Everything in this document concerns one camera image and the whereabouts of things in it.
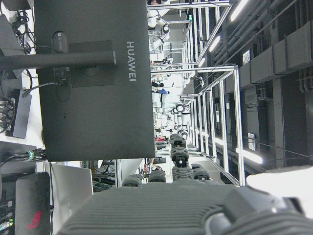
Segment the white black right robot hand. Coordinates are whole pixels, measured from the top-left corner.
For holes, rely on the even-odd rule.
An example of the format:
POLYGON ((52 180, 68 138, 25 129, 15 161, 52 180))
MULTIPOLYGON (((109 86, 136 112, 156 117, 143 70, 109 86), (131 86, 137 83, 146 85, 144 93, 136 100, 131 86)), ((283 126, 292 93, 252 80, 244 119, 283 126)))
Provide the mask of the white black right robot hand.
POLYGON ((313 188, 303 184, 310 166, 249 176, 246 185, 221 185, 199 164, 189 164, 185 137, 170 136, 173 180, 161 170, 143 184, 91 196, 59 230, 61 235, 310 235, 313 188))

